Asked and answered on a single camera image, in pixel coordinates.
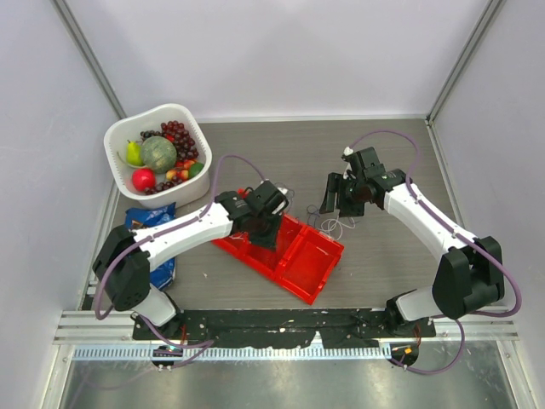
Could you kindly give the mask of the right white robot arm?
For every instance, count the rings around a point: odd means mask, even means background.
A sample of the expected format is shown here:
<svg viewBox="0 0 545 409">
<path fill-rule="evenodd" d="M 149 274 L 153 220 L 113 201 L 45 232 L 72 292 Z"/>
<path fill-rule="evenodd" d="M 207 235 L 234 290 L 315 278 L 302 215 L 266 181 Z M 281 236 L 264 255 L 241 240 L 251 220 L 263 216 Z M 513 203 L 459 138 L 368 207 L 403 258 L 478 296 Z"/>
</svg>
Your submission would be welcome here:
<svg viewBox="0 0 545 409">
<path fill-rule="evenodd" d="M 372 147 L 345 148 L 343 173 L 328 175 L 319 213 L 361 217 L 367 204 L 401 221 L 438 263 L 433 283 L 387 301 L 384 324 L 402 337 L 416 321 L 442 315 L 452 320 L 477 312 L 505 295 L 502 249 L 492 237 L 479 239 L 442 213 L 402 170 L 386 170 Z"/>
</svg>

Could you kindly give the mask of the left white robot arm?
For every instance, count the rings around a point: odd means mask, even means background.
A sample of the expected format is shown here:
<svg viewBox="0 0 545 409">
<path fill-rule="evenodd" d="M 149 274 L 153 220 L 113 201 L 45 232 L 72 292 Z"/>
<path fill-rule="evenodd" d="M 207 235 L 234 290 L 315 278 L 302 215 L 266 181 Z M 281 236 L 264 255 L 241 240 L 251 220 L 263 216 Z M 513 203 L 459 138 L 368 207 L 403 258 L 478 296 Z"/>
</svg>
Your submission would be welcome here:
<svg viewBox="0 0 545 409">
<path fill-rule="evenodd" d="M 168 260 L 204 243 L 241 233 L 251 244 L 273 250 L 284 211 L 287 189 L 270 181 L 242 192 L 218 194 L 205 207 L 156 227 L 134 231 L 114 228 L 92 265 L 100 284 L 95 305 L 107 296 L 112 309 L 135 313 L 136 322 L 164 340 L 175 338 L 182 312 L 160 291 L 150 274 Z"/>
</svg>

